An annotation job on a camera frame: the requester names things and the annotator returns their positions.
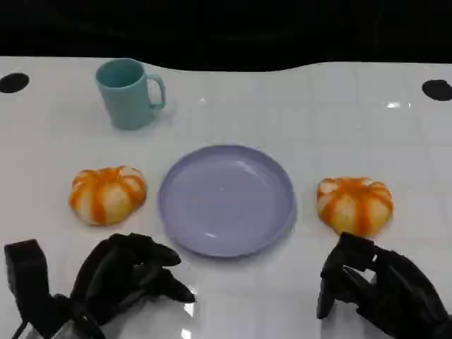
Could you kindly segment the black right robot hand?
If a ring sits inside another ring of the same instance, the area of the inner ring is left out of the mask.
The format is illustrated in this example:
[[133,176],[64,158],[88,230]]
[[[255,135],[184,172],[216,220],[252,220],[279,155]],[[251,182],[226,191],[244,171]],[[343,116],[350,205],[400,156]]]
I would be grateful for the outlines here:
[[348,232],[340,235],[321,271],[316,316],[335,301],[393,338],[450,338],[451,315],[427,276],[407,257]]

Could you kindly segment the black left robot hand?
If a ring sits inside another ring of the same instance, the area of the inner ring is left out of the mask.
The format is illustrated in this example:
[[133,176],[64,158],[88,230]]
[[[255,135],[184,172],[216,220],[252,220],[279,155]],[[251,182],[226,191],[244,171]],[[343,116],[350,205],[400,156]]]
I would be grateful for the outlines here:
[[149,236],[113,234],[84,260],[71,299],[100,326],[146,298],[164,296],[192,304],[194,294],[169,270],[180,263],[176,251]]

